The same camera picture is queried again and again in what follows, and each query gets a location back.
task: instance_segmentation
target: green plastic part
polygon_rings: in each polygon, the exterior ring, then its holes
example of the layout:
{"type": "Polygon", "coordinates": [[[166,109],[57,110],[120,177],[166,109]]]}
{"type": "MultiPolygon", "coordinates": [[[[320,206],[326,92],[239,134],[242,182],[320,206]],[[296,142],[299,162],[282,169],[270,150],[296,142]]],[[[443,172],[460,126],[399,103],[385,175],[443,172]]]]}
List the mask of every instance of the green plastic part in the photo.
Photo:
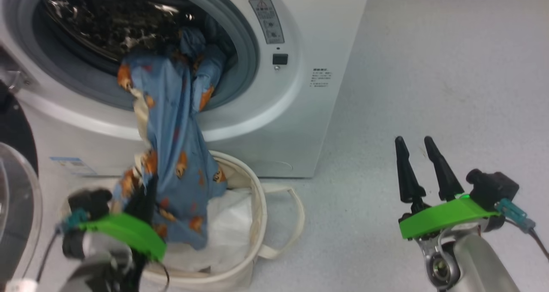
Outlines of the green plastic part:
{"type": "Polygon", "coordinates": [[[151,261],[162,261],[166,253],[166,243],[150,225],[125,213],[111,214],[100,220],[82,223],[79,227],[110,235],[143,253],[151,261]]]}
{"type": "Polygon", "coordinates": [[[417,238],[460,223],[498,215],[498,212],[485,211],[467,195],[445,204],[426,208],[401,221],[400,233],[404,239],[417,238]]]}

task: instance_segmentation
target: light gray floor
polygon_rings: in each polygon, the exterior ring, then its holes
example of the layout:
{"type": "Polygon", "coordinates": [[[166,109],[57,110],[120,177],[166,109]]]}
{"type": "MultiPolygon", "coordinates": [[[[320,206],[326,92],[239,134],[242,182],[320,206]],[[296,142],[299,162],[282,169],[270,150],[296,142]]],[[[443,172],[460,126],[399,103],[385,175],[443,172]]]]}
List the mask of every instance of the light gray floor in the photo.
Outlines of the light gray floor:
{"type": "MultiPolygon", "coordinates": [[[[473,168],[518,182],[516,203],[549,242],[548,83],[549,0],[369,0],[316,176],[277,180],[302,197],[305,232],[276,261],[259,260],[250,290],[433,291],[418,246],[398,230],[409,206],[398,198],[397,135],[406,139],[427,202],[439,202],[423,148],[430,134],[466,190],[473,168]]],[[[79,185],[41,176],[59,192],[79,185]]],[[[45,227],[60,196],[45,196],[45,227]]],[[[268,203],[266,240],[280,245],[294,208],[286,196],[268,203]]],[[[506,226],[486,239],[522,291],[547,290],[549,263],[529,237],[506,226]]],[[[57,291],[74,266],[58,251],[40,291],[57,291]]]]}

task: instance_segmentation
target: laundry basket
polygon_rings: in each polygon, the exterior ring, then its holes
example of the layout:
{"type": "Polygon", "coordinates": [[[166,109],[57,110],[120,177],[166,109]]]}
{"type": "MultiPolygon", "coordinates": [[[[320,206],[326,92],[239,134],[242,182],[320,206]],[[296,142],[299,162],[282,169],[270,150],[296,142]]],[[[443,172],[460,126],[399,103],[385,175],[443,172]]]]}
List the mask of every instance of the laundry basket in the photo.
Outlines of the laundry basket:
{"type": "MultiPolygon", "coordinates": [[[[258,257],[276,259],[298,239],[305,224],[305,209],[293,188],[280,184],[262,184],[255,173],[242,161],[217,151],[211,151],[210,153],[223,169],[223,173],[227,178],[228,188],[251,188],[252,224],[250,228],[250,249],[246,258],[241,263],[223,273],[190,273],[171,269],[170,266],[167,266],[170,274],[170,286],[208,292],[229,292],[245,289],[251,283],[253,265],[258,257]],[[279,192],[288,192],[294,198],[298,211],[298,219],[292,236],[286,245],[281,249],[274,249],[263,244],[265,229],[267,227],[265,194],[279,192]]],[[[143,277],[159,284],[166,283],[166,274],[163,268],[156,263],[150,264],[143,271],[143,277]]]]}

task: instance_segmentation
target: blue fabric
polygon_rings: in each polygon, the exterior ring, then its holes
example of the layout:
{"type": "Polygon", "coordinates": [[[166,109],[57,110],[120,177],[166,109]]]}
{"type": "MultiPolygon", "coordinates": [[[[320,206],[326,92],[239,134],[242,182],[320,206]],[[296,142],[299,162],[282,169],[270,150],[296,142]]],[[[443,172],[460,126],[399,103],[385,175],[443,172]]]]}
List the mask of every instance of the blue fabric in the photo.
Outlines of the blue fabric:
{"type": "MultiPolygon", "coordinates": [[[[129,66],[133,88],[142,92],[149,107],[151,149],[142,157],[141,171],[145,184],[158,175],[153,228],[167,242],[202,249],[208,237],[208,200],[221,196],[227,181],[206,147],[196,115],[219,82],[226,58],[217,46],[206,46],[196,29],[184,28],[182,34],[181,52],[191,61],[203,55],[196,77],[187,62],[167,56],[130,55],[122,67],[129,66]]],[[[124,205],[129,200],[124,186],[135,186],[134,181],[125,183],[128,175],[114,192],[124,205]]]]}

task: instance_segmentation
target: washing machine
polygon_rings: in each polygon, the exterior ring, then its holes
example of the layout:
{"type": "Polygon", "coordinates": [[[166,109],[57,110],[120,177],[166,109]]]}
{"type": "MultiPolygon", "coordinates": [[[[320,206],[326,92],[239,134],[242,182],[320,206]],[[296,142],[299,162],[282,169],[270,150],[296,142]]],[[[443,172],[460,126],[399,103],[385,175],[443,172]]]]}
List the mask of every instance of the washing machine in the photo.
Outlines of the washing machine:
{"type": "Polygon", "coordinates": [[[365,3],[1,0],[0,40],[21,67],[13,91],[40,165],[75,175],[132,165],[145,144],[132,97],[116,83],[120,61],[135,46],[169,44],[189,24],[225,36],[229,51],[198,117],[208,147],[261,177],[312,177],[365,3]],[[212,19],[217,31],[204,26],[212,19]]]}

